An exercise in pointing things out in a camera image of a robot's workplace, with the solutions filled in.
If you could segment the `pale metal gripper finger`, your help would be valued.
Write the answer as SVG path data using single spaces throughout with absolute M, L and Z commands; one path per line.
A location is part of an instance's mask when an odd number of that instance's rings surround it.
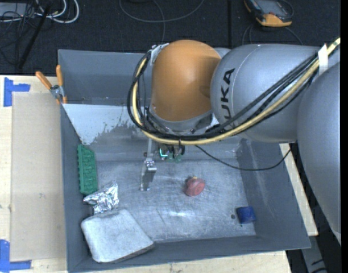
M 145 185 L 145 174 L 146 174 L 146 165 L 143 163 L 140 171 L 140 191 L 146 191 L 146 185 Z
M 145 161 L 145 170 L 144 170 L 144 191 L 147 191 L 150 183 L 154 179 L 154 175 L 156 174 L 157 167 L 154 160 L 146 160 Z

